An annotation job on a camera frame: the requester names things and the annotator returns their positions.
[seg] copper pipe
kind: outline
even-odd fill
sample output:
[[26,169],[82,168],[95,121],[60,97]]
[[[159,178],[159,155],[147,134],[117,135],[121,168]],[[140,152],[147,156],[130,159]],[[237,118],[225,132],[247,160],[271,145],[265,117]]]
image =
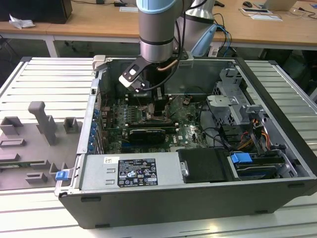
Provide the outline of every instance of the copper pipe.
[[164,72],[166,70],[168,70],[169,68],[172,68],[174,65],[176,65],[178,62],[178,59],[174,60],[172,63],[170,63],[168,66],[164,67],[164,68],[161,68],[161,67],[157,67],[157,70],[159,72]]

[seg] warning label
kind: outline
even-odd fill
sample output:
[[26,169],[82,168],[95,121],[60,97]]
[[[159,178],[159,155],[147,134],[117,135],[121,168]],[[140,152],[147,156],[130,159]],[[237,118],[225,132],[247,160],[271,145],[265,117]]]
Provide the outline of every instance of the warning label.
[[155,159],[119,160],[119,187],[151,185],[158,185],[158,175]]

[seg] wooden desk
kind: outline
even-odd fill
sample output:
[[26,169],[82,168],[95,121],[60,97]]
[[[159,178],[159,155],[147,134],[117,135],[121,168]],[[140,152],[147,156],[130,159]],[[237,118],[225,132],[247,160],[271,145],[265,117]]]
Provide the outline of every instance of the wooden desk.
[[[253,20],[244,16],[239,8],[243,0],[220,0],[225,7],[215,6],[213,13],[221,13],[226,29],[232,35],[232,46],[317,50],[317,20],[302,19],[278,11],[283,21]],[[317,12],[308,2],[297,2],[295,7]],[[47,44],[51,57],[57,57],[55,40],[91,42],[139,42],[138,13],[120,12],[113,5],[93,5],[72,2],[73,12],[66,24],[35,23],[36,27],[16,29],[8,22],[0,22],[0,34],[6,38],[40,39]],[[222,20],[216,16],[219,24]],[[216,32],[213,44],[224,40]]]
[[[242,6],[243,0],[221,0],[220,2],[225,4],[225,7],[215,6],[213,13],[223,15],[225,27],[232,35],[233,46],[258,47],[262,45],[260,48],[267,46],[271,49],[314,47],[317,50],[317,20],[308,17],[296,18],[284,11],[273,11],[278,13],[283,21],[253,20],[239,11],[239,8],[244,7]],[[298,1],[294,7],[302,7],[317,13],[317,9],[310,6],[308,2]],[[222,24],[219,15],[216,15],[215,18],[219,24]]]
[[47,34],[139,38],[137,12],[120,12],[119,7],[113,5],[72,2],[72,6],[73,12],[67,23],[51,24],[47,28]]

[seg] blue latch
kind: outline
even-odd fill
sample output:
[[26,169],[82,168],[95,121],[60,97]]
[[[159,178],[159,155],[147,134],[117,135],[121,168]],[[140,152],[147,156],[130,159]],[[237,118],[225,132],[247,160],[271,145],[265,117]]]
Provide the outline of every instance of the blue latch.
[[230,156],[232,162],[235,163],[252,163],[252,158],[249,153],[234,153]]
[[58,171],[56,173],[55,179],[56,181],[68,181],[69,171]]

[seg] computer mouse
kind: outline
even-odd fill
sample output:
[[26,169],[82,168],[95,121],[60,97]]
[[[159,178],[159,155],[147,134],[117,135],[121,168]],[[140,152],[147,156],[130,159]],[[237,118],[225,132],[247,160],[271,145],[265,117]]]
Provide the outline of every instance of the computer mouse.
[[246,6],[246,7],[252,7],[252,3],[250,3],[249,1],[244,1],[243,2],[243,6]]

